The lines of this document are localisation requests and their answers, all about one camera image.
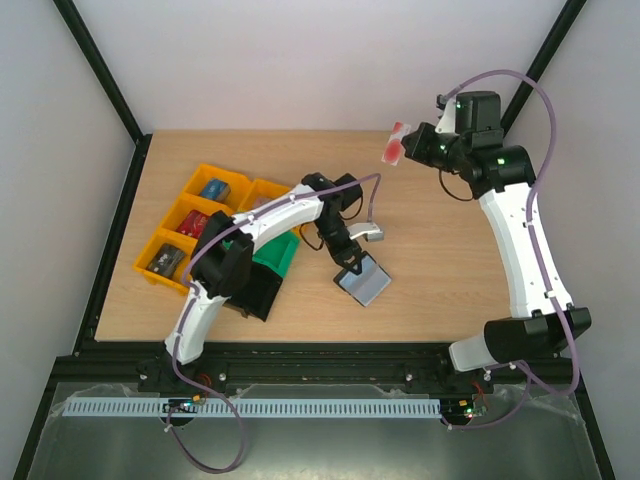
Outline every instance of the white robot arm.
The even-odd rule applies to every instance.
[[[251,255],[269,241],[298,225],[316,222],[318,233],[327,244],[333,260],[345,272],[360,279],[366,287],[358,285],[358,290],[350,290],[341,280],[339,285],[366,305],[367,300],[377,296],[390,282],[386,273],[372,261],[371,257],[360,249],[357,238],[365,236],[369,241],[382,239],[382,231],[372,222],[358,223],[346,227],[340,212],[360,198],[362,189],[358,186],[346,188],[343,192],[331,195],[317,192],[340,187],[354,178],[346,175],[334,184],[320,174],[308,175],[303,183],[296,185],[290,192],[261,207],[227,217],[217,214],[209,221],[194,255],[216,234],[231,225],[241,225],[238,233],[230,235],[232,245],[227,250],[216,245],[194,265],[193,282],[187,301],[182,310],[180,321],[165,340],[169,355],[176,352],[177,360],[185,365],[196,360],[202,354],[204,342],[220,308],[231,294],[246,283],[250,273]]]
[[[434,126],[420,124],[405,136],[405,156],[424,165],[460,175],[487,216],[498,244],[509,285],[511,316],[486,323],[482,333],[449,347],[455,370],[463,372],[537,356],[561,349],[566,338],[552,303],[557,300],[574,337],[591,325],[586,308],[574,308],[553,263],[537,201],[527,221],[526,203],[535,174],[526,150],[503,146],[500,97],[495,92],[468,92],[442,101]],[[535,227],[540,256],[551,289],[545,286],[529,235]]]

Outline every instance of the small box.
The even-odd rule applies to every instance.
[[[222,203],[229,196],[229,193],[231,193],[231,189],[227,182],[223,182],[217,178],[212,178],[202,189],[200,196],[207,200]]]
[[[147,270],[165,278],[171,278],[186,256],[187,254],[178,247],[164,243],[147,266]]]
[[[188,237],[200,238],[205,225],[209,221],[209,216],[198,210],[191,210],[176,232]]]

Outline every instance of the grey metal surface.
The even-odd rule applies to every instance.
[[[339,391],[336,387],[331,396]],[[508,387],[490,396],[494,416],[503,415],[520,391]],[[300,393],[280,389],[280,395],[287,392]],[[246,424],[249,452],[243,465],[225,478],[599,478],[584,424],[569,400],[540,397],[505,424],[469,432],[449,432],[429,419],[247,419]],[[238,427],[227,418],[196,418],[180,433],[193,453],[213,466],[227,464],[239,442]],[[182,458],[157,418],[63,417],[58,407],[43,431],[29,478],[209,476]]]

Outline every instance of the wooden table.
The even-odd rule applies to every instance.
[[[185,297],[132,269],[154,228],[200,163],[294,185],[319,171],[335,179],[381,172],[374,219],[383,242],[363,246],[392,276],[364,308],[332,281],[326,250],[303,243],[266,323],[223,309],[208,339],[240,342],[454,341],[509,315],[498,249],[477,202],[444,194],[437,172],[409,160],[380,161],[388,132],[161,131],[153,136],[100,323],[98,341],[157,341]],[[468,195],[460,180],[451,190]],[[372,185],[365,185],[365,194]],[[366,217],[366,208],[359,219]]]

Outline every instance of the white wall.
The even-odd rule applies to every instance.
[[[564,0],[76,4],[143,130],[385,130],[475,73],[526,69]]]
[[[0,1],[0,478],[71,353],[133,144],[50,0]]]
[[[640,417],[640,3],[588,2],[542,82],[559,140],[541,193],[558,270],[594,325],[578,341],[584,375],[614,469],[638,478]],[[512,142],[539,164],[548,142],[533,99]]]

